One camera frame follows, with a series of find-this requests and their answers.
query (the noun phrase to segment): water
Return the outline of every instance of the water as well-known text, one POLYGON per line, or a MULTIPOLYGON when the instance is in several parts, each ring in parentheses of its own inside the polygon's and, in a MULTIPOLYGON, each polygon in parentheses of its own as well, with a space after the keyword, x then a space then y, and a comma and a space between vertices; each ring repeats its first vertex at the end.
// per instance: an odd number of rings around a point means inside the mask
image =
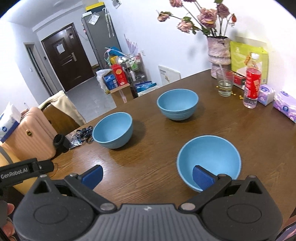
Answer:
POLYGON ((256 106, 257 106, 257 102, 258 102, 258 98, 256 99, 251 99, 251 98, 248 98, 246 96, 246 94, 244 94, 244 106, 249 108, 249 109, 254 109, 256 106))
POLYGON ((218 92, 221 96, 224 96, 224 97, 231 96, 231 90, 233 86, 233 83, 231 81, 220 80, 218 82, 218 86, 219 86, 218 92))

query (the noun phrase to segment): ceiling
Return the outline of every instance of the ceiling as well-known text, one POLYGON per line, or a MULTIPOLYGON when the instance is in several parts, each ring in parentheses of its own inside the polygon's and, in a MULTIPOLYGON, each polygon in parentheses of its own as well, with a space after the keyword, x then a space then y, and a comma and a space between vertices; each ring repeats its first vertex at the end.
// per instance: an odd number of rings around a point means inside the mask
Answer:
POLYGON ((54 13, 81 0, 20 0, 1 19, 32 28, 54 13))

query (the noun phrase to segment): flower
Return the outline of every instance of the flower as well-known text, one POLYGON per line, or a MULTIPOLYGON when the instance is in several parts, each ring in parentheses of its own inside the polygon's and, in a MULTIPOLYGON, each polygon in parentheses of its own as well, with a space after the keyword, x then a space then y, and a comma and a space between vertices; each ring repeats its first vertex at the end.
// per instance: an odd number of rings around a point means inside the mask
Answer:
POLYGON ((218 4, 217 9, 220 18, 226 18, 230 14, 228 7, 226 7, 223 3, 218 4))
POLYGON ((193 27, 192 22, 185 22, 183 19, 178 24, 177 28, 180 29, 182 32, 189 33, 189 30, 191 30, 193 27))
POLYGON ((164 22, 166 21, 168 18, 170 18, 170 14, 167 14, 167 13, 163 13, 161 12, 159 14, 159 16, 157 17, 157 20, 160 21, 160 22, 164 22))
POLYGON ((201 24, 207 28, 215 28, 217 20, 217 10, 202 8, 201 14, 197 16, 201 24))
POLYGON ((234 14, 232 15, 231 20, 232 20, 233 23, 236 23, 237 22, 237 18, 236 18, 236 16, 234 14))
POLYGON ((182 0, 170 0, 170 4, 172 7, 182 7, 183 3, 182 0))

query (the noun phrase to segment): brown door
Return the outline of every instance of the brown door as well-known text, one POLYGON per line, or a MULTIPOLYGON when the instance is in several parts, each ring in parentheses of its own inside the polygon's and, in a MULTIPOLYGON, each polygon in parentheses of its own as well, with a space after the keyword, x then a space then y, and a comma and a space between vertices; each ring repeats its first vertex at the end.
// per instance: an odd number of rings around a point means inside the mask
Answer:
POLYGON ((65 91, 94 76, 73 23, 43 39, 42 44, 65 91))

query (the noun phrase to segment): wooden table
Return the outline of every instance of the wooden table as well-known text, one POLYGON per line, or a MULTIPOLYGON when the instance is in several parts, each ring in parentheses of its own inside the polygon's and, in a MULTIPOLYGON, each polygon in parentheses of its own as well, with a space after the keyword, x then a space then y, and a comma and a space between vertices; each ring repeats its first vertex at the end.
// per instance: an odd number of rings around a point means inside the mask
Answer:
POLYGON ((243 106, 239 95, 221 97, 210 71, 166 85, 124 104, 86 124, 115 112, 133 117, 134 132, 128 144, 109 150, 98 143, 84 144, 54 159, 54 179, 83 173, 96 164, 104 178, 95 191, 116 205, 121 203, 175 203, 177 206, 197 193, 179 177, 176 159, 190 139, 217 135, 233 143, 242 158, 240 179, 258 176, 287 220, 296 206, 295 124, 274 109, 258 103, 256 109, 243 106), (186 88, 199 95, 198 108, 188 120, 176 122, 159 111, 158 96, 170 89, 186 88))

